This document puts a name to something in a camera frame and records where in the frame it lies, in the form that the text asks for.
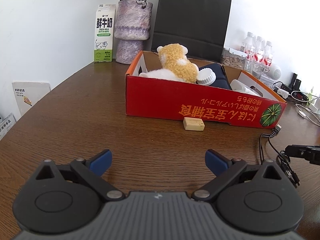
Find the navy blue pouch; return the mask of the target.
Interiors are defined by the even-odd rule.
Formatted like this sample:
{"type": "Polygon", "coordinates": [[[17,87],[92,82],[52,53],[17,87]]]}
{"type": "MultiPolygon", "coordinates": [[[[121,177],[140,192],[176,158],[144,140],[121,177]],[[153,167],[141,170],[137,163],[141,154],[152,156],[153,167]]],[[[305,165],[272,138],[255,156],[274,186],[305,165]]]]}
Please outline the navy blue pouch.
{"type": "Polygon", "coordinates": [[[203,68],[211,68],[213,72],[216,74],[215,82],[210,85],[211,87],[223,88],[227,90],[231,90],[230,84],[228,82],[226,72],[223,66],[218,63],[208,64],[206,66],[200,67],[199,71],[203,68]]]}

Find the white ribbed plastic lid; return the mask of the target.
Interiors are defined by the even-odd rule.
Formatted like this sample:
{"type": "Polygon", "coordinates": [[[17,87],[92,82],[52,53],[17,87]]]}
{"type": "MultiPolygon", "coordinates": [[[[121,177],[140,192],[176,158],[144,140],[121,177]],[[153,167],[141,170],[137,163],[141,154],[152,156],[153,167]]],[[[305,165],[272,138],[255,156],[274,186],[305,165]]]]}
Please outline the white ribbed plastic lid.
{"type": "Polygon", "coordinates": [[[216,80],[216,74],[211,68],[203,68],[197,76],[197,83],[203,86],[210,86],[216,80]]]}

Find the white yellow plush sheep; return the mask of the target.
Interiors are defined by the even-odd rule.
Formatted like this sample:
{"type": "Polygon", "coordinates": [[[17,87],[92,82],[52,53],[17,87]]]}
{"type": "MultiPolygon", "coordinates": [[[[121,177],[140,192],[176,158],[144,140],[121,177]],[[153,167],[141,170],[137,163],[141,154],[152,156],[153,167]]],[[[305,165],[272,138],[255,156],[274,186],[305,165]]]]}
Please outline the white yellow plush sheep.
{"type": "Polygon", "coordinates": [[[196,83],[199,68],[187,59],[187,47],[178,43],[172,43],[166,46],[159,46],[157,53],[162,68],[140,73],[140,77],[196,83]]]}

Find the white plastic bottle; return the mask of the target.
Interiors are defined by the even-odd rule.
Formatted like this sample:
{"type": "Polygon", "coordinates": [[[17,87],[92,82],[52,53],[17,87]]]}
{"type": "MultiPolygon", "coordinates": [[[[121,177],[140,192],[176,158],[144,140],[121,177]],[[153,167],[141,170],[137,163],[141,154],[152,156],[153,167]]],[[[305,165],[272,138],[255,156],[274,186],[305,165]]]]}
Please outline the white plastic bottle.
{"type": "Polygon", "coordinates": [[[234,79],[231,83],[230,83],[230,87],[233,91],[235,92],[239,92],[239,93],[245,93],[245,94],[249,94],[249,95],[254,95],[254,96],[259,96],[259,97],[263,97],[263,94],[260,93],[260,91],[255,91],[251,88],[249,88],[247,85],[245,85],[244,83],[240,82],[237,79],[234,79]]]}

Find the small beige block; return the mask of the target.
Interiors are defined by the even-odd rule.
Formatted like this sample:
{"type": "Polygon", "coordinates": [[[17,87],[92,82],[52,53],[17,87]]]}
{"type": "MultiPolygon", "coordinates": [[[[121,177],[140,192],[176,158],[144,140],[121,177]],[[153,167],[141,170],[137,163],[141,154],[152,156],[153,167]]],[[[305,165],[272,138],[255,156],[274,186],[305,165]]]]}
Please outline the small beige block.
{"type": "Polygon", "coordinates": [[[186,131],[203,131],[205,128],[204,122],[200,118],[184,117],[183,126],[186,131]]]}

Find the white power adapter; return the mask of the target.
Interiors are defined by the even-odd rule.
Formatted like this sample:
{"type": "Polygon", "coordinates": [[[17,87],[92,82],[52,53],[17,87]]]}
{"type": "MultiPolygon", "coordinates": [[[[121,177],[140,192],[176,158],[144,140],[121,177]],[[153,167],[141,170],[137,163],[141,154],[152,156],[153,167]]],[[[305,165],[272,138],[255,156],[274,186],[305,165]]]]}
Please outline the white power adapter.
{"type": "Polygon", "coordinates": [[[276,87],[274,91],[284,99],[287,99],[289,97],[289,92],[284,89],[276,87]]]}

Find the small white round speaker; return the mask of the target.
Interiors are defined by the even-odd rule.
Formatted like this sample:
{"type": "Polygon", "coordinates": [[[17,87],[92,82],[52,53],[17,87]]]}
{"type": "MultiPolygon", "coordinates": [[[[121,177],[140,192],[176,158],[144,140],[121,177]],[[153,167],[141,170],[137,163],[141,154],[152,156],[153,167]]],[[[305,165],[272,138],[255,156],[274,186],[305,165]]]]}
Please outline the small white round speaker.
{"type": "Polygon", "coordinates": [[[278,67],[270,68],[267,75],[273,80],[279,80],[281,77],[281,70],[278,67]]]}

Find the water bottle red label middle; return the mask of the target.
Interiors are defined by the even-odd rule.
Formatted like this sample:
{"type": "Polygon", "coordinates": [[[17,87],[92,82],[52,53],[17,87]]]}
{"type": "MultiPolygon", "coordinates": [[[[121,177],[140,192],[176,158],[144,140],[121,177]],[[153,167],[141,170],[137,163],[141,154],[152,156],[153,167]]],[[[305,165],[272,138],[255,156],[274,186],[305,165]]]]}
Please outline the water bottle red label middle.
{"type": "Polygon", "coordinates": [[[264,57],[263,39],[260,36],[258,36],[255,43],[255,51],[253,56],[253,67],[252,67],[253,76],[255,76],[257,79],[260,79],[262,75],[263,57],[264,57]]]}

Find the water bottle red label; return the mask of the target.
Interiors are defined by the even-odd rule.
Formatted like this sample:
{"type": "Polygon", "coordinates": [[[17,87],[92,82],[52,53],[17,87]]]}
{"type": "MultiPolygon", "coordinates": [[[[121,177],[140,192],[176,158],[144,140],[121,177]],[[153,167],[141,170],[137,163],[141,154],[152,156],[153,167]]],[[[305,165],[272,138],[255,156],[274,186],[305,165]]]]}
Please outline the water bottle red label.
{"type": "Polygon", "coordinates": [[[240,46],[240,51],[247,54],[247,57],[245,59],[244,70],[249,70],[249,68],[251,68],[251,62],[253,60],[255,51],[254,35],[251,32],[247,33],[247,37],[243,40],[240,46]]]}
{"type": "Polygon", "coordinates": [[[264,65],[264,69],[263,69],[264,75],[267,75],[267,73],[270,71],[272,60],[273,60],[272,44],[270,41],[267,41],[266,46],[264,48],[264,57],[262,61],[262,64],[264,65]]]}
{"type": "Polygon", "coordinates": [[[253,56],[253,67],[252,67],[253,76],[255,76],[257,79],[260,79],[262,75],[263,57],[264,57],[263,39],[260,36],[258,36],[255,43],[255,51],[253,56]]]}

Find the white booklet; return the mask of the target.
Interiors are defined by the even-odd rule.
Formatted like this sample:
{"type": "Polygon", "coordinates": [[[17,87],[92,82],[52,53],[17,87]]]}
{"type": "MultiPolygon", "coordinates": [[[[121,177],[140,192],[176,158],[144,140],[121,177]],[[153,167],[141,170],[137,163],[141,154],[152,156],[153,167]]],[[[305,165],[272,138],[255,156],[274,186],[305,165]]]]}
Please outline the white booklet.
{"type": "Polygon", "coordinates": [[[46,82],[13,82],[12,88],[21,116],[50,92],[46,82]]]}

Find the water bottle red label right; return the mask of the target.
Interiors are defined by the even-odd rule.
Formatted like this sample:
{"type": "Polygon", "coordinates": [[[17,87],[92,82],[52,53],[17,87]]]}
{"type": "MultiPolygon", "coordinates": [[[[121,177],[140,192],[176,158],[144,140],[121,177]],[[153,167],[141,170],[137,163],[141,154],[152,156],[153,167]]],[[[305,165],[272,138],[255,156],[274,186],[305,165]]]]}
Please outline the water bottle red label right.
{"type": "Polygon", "coordinates": [[[273,60],[272,44],[270,41],[267,41],[266,46],[264,48],[264,57],[262,61],[262,64],[264,65],[264,69],[263,69],[264,75],[267,75],[267,73],[270,71],[272,60],[273,60]]]}

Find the water bottle red label left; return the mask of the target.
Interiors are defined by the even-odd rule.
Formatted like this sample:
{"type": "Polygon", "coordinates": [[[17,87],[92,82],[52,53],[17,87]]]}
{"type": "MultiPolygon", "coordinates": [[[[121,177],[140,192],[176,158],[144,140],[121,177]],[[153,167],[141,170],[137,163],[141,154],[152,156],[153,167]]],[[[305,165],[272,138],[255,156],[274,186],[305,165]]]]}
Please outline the water bottle red label left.
{"type": "Polygon", "coordinates": [[[245,59],[244,70],[249,70],[249,68],[251,68],[251,62],[253,60],[255,51],[254,35],[251,32],[247,33],[247,37],[243,40],[240,46],[240,51],[247,54],[247,57],[245,59]]]}

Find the green white milk carton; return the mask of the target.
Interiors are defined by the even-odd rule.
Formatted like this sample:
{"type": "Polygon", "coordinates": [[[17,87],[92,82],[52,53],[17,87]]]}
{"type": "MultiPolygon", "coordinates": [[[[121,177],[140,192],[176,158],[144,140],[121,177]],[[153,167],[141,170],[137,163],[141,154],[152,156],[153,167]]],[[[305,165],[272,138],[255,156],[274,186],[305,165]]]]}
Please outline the green white milk carton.
{"type": "Polygon", "coordinates": [[[112,62],[115,4],[100,4],[95,15],[94,61],[112,62]]]}

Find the purple textured vase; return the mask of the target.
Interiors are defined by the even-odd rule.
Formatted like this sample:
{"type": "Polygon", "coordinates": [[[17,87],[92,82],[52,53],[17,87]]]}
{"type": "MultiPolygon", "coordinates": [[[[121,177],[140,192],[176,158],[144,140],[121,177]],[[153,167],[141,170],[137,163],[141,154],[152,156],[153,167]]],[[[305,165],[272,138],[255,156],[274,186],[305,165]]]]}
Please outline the purple textured vase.
{"type": "Polygon", "coordinates": [[[118,40],[116,61],[131,64],[143,50],[144,41],[150,38],[153,4],[140,0],[123,0],[118,3],[114,37],[118,40]]]}

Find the black paper bag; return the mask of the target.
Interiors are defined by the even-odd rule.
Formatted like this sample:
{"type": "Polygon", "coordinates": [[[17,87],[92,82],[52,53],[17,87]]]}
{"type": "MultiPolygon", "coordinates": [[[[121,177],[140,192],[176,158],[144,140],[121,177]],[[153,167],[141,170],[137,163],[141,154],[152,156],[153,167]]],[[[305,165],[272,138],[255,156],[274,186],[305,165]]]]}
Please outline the black paper bag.
{"type": "Polygon", "coordinates": [[[232,0],[158,0],[152,51],[179,43],[188,57],[220,61],[232,0]]]}

